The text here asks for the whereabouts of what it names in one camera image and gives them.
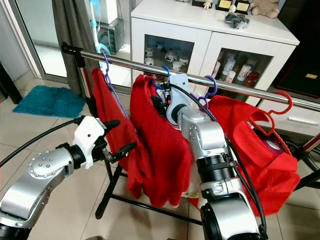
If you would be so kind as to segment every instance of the red hanger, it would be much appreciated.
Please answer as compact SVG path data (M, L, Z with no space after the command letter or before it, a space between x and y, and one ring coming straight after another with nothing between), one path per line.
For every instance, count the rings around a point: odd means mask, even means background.
M284 91L278 91L277 94L280 94L280 95L286 97L286 98L288 99L289 106L288 106L285 110L283 110L283 111L270 110L269 112L266 112L266 111L261 110L266 116L269 117L269 119L270 119L270 121L271 121L271 123L272 123L272 127L271 127L271 129L270 129L269 132L266 132L265 130L263 130L263 129L262 129L255 121L253 121L250 117L249 117L249 120L250 120L250 122L252 123L252 125L253 125L255 128L259 129L264 135L270 136L271 134L274 134L274 135L276 136L276 138L277 138L277 139L281 142L281 144L284 146L286 152L291 155L291 152L290 152L289 148L287 147L287 145L285 144L285 142L282 140L282 138L278 135L278 133L275 131L275 129L276 129L276 124L275 124L275 120L273 119L273 117L271 116L271 114L277 114L277 115L286 114L286 113L289 112L290 109L292 108L293 102L292 102L291 96L290 96L288 93L286 93L286 92L284 92Z

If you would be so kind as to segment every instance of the drawer handle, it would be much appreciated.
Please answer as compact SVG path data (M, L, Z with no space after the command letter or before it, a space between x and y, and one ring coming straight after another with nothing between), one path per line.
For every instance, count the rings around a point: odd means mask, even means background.
M289 121L294 121L294 122L299 122L299 123L302 123L302 124L310 124L310 125L319 126L319 123L316 122L316 121L309 121L309 120L299 119L299 118L292 117L292 116L289 116L288 120Z

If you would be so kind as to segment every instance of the clothes rack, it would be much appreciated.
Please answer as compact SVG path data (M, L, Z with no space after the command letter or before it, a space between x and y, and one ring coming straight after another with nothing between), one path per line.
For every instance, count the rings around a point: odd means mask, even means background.
M88 50L85 50L85 49L82 49L79 47L68 45L66 42L63 42L61 44L61 50L63 53L73 55L75 57L76 64L77 64L79 71L81 73L81 81L82 81L82 84L84 87L84 92L85 92L85 96L86 96L86 103L88 105L88 108L90 110L91 115L94 117L98 117L96 100L95 100L95 97L92 93L92 88L91 88L91 84L90 84L90 80L89 80L89 74L88 74L88 71L86 69L86 64L85 64L85 58L105 62L104 56L101 53L96 53L93 51L88 51ZM125 59L121 59L121 58L114 57L114 56L108 56L108 60L109 60L109 63L117 65L117 66L168 77L168 72L161 67L150 66L150 65L143 64L143 63L125 60ZM171 73L171 75L175 75L175 74L179 74L180 72L172 70L172 71L170 71L170 73ZM187 77L188 77L189 82L194 83L194 84L199 84L199 85L203 85L206 87L214 87L215 86L212 81L209 81L205 77L191 75L191 74L187 74ZM241 85L237 85L237 84L232 84L232 83L227 83L227 82L223 82L223 81L217 81L217 86L219 89L223 89L223 90L238 93L238 94L257 97L257 98L270 100L270 101L274 101L274 102L278 102L278 103L284 103L284 104L289 103L289 101L286 97L284 97L283 95L277 94L277 93L273 93L273 92L263 91L263 90L250 88L250 87L246 87L246 86L241 86ZM320 104L319 103L310 102L310 101L306 101L306 100L298 99L298 98L292 98L292 103L296 107L320 112ZM296 157L299 161L299 160L303 159L304 156L307 156L310 153L310 151L313 148L315 148L319 143L320 143L320 134L315 136L313 139L311 139L309 142L307 142L301 148L295 150L292 153L292 155L294 157ZM152 210L152 211L155 211L158 213L162 213L162 214L165 214L165 215L177 218L177 219L188 221L190 223L202 225L202 222L199 220L188 218L185 216L181 216L176 213L165 211L160 208L156 208L156 207L153 207L153 206L150 206L150 205L147 205L147 204L135 201L135 200L129 200L124 197L113 194L113 191L115 189L115 186L117 184L119 177L128 177L128 175L122 172L123 168L119 164L116 167L114 174L112 174L110 163L107 162L106 160L104 162L105 162L105 166L106 166L106 169L108 172L108 177L109 177L110 183L109 183L109 186L108 186L106 192L104 193L104 196L103 196L103 198L102 198L102 200L101 200L101 202L95 212L95 217L97 219L102 218L102 216L106 210L106 207L109 203L109 200L115 199L115 200L119 200L119 201L122 201L122 202L125 202L128 204L139 206L139 207L142 207L142 208L145 208L148 210ZM319 180L319 179L320 179L320 170L317 170L317 171L311 173L310 175L302 178L299 185L297 186L296 190L298 190L302 187L310 187L310 188L320 189L320 183L317 182L317 180Z

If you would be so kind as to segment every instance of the stuffed toy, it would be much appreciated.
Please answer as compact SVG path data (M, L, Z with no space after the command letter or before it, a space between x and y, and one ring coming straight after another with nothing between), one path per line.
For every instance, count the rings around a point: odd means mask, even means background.
M250 7L253 7L252 15L262 15L275 19L280 12L277 2L279 0L253 0L250 4Z

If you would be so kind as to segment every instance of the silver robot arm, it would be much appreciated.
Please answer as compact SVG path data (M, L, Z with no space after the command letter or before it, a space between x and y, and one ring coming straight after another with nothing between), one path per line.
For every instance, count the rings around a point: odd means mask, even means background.
M136 146L130 143L113 155L106 149L105 135L119 125L103 124L86 116L74 132L73 145L39 153L29 161L24 174L8 189L0 202L0 240L26 240L49 202L51 192L79 168L89 169L106 159L114 163Z
M170 83L189 92L183 74L170 76ZM223 129L192 107L184 93L172 87L170 96L167 118L189 142L202 181L201 194L208 201L201 208L205 239L260 239L256 218L234 170L238 162L229 151Z

